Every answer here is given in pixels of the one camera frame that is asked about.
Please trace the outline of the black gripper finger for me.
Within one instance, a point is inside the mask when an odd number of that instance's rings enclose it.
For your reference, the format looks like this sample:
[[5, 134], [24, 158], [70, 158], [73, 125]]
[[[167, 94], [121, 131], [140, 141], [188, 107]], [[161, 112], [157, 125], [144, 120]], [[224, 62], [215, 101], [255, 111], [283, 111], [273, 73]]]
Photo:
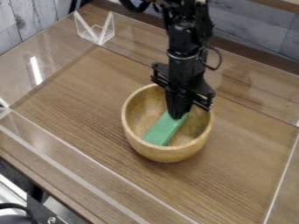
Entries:
[[180, 106], [179, 106], [179, 95], [172, 91], [165, 91], [167, 108], [171, 117], [181, 117]]
[[180, 103], [180, 116], [184, 116], [184, 114], [191, 111], [191, 107], [192, 107], [192, 98], [187, 94], [183, 94]]

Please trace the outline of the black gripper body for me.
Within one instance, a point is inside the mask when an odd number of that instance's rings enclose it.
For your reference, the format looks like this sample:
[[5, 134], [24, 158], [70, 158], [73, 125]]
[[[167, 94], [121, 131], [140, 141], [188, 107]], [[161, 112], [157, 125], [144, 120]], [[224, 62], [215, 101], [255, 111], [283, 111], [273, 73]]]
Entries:
[[167, 64], [160, 62], [152, 64], [151, 81], [165, 91], [172, 90], [179, 95], [179, 106], [181, 95], [188, 95], [192, 98], [192, 105], [209, 111], [215, 91], [204, 80], [208, 51], [179, 54], [168, 50], [167, 56]]

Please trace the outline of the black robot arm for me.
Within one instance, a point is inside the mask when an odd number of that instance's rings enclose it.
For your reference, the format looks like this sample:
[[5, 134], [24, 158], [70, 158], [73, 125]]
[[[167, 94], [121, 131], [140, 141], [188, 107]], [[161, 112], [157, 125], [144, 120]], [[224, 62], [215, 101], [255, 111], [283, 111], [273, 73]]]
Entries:
[[152, 5], [163, 14], [168, 35], [168, 63], [152, 64], [152, 82], [164, 88], [165, 103], [172, 119], [180, 119], [197, 105], [211, 110], [215, 90], [204, 80], [208, 58], [211, 22], [208, 0], [140, 0], [137, 6], [130, 0], [118, 0], [135, 13]]

